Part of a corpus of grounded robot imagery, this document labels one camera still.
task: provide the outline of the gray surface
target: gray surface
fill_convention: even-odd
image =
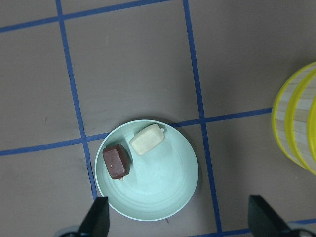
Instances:
[[[316,58],[316,1],[190,1],[205,115],[271,107]]]
[[[192,144],[199,164],[198,185],[192,199],[180,212],[168,217],[168,222],[166,220],[139,222],[124,217],[111,208],[110,233],[108,237],[179,237],[216,232],[200,126],[183,127],[178,130]],[[101,143],[102,140],[89,143],[91,162],[93,164]]]
[[[74,19],[66,28],[87,135],[137,118],[198,118],[181,1]]]
[[[261,194],[286,222],[315,217],[315,176],[274,141],[271,115],[208,124],[223,230],[247,228],[250,194]]]
[[[61,2],[71,13],[127,1]],[[286,79],[316,59],[315,9],[313,0],[191,0],[205,115],[271,107]],[[2,2],[0,27],[56,15],[55,1]],[[87,135],[133,119],[198,119],[182,1],[65,25]],[[0,33],[0,51],[0,151],[80,138],[59,24]],[[224,231],[247,227],[249,194],[262,194],[286,221],[315,218],[316,179],[281,153],[270,114],[207,129]],[[130,220],[110,209],[109,236],[216,231],[200,126],[179,130],[200,165],[192,200],[169,224]],[[101,142],[89,142],[92,167]],[[0,236],[56,237],[81,223],[92,204],[81,144],[2,156],[0,162]]]
[[[0,149],[80,138],[58,23],[0,34]]]
[[[93,203],[82,146],[1,157],[0,236],[53,236]]]

